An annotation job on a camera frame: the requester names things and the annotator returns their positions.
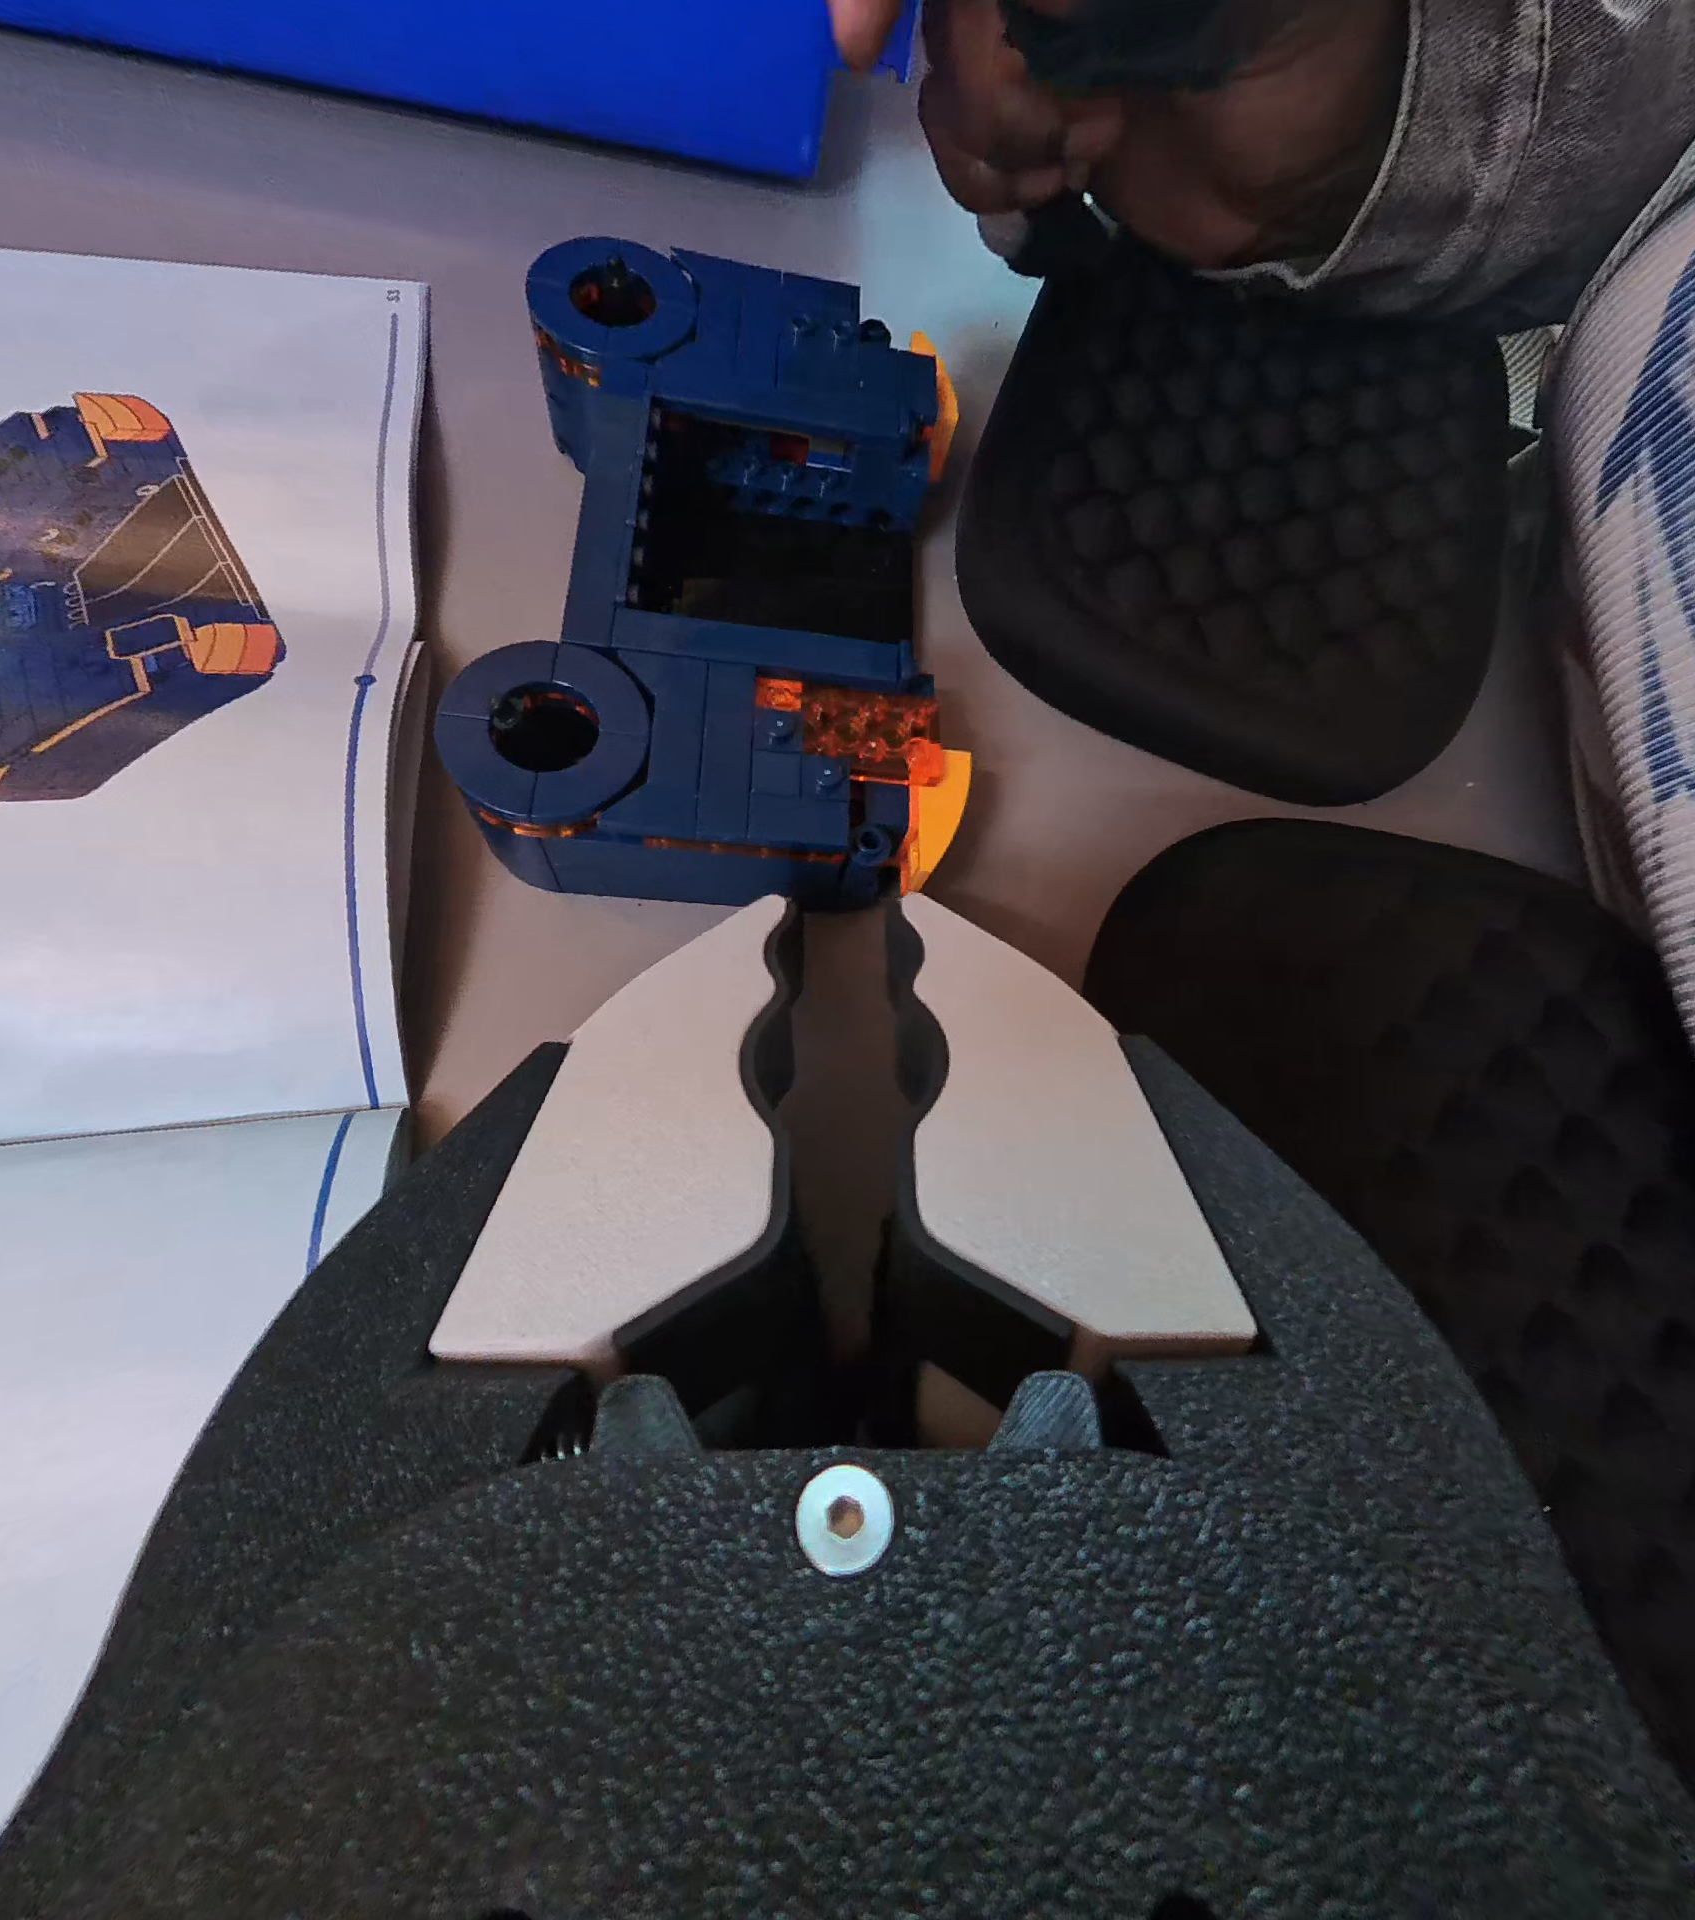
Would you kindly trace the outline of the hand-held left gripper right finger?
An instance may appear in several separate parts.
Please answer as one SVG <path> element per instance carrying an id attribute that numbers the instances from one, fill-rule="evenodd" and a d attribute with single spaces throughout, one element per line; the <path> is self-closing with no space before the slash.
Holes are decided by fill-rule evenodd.
<path id="1" fill-rule="evenodd" d="M 885 954 L 905 1123 L 883 1354 L 993 1407 L 1033 1374 L 1247 1354 L 1253 1310 L 1115 1028 L 923 893 Z"/>

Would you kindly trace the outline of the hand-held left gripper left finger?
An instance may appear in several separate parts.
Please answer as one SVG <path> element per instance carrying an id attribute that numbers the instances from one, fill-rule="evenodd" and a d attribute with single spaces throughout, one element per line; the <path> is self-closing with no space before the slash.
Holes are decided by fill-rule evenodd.
<path id="1" fill-rule="evenodd" d="M 692 1413 L 823 1356 L 783 1114 L 801 971 L 801 909 L 765 896 L 574 1034 L 430 1356 L 660 1376 Z"/>

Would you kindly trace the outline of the blue orange brick model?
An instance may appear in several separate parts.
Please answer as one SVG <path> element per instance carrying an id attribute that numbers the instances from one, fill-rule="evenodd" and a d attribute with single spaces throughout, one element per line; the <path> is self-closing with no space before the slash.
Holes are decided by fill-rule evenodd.
<path id="1" fill-rule="evenodd" d="M 917 893 L 971 793 L 913 636 L 957 424 L 931 341 L 853 283 L 610 236 L 546 249 L 526 301 L 584 487 L 560 636 L 434 714 L 490 849 L 566 896 Z"/>

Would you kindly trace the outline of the instruction booklet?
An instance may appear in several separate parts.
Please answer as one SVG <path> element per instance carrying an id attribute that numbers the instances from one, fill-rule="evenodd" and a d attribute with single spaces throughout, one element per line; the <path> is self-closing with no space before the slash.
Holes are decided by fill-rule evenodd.
<path id="1" fill-rule="evenodd" d="M 0 1831 L 404 1144 L 428 289 L 0 249 Z"/>

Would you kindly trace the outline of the person's right hand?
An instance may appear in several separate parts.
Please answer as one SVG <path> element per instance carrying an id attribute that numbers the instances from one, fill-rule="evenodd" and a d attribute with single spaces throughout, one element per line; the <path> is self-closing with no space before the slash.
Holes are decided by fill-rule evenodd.
<path id="1" fill-rule="evenodd" d="M 1409 45 L 1405 2 L 1223 3 L 1209 88 L 1063 94 L 997 3 L 921 6 L 919 123 L 955 203 L 1005 218 L 1089 195 L 1207 272 L 1335 251 L 1381 169 Z"/>

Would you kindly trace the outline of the black bumpy cushion pad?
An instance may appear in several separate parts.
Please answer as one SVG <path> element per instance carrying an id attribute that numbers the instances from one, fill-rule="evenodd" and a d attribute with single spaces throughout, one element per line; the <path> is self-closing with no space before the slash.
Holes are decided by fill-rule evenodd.
<path id="1" fill-rule="evenodd" d="M 1363 804 L 1481 690 L 1509 440 L 1483 327 L 1331 316 L 1115 237 L 1045 279 L 1003 373 L 961 603 L 1071 720 L 1275 802 Z"/>

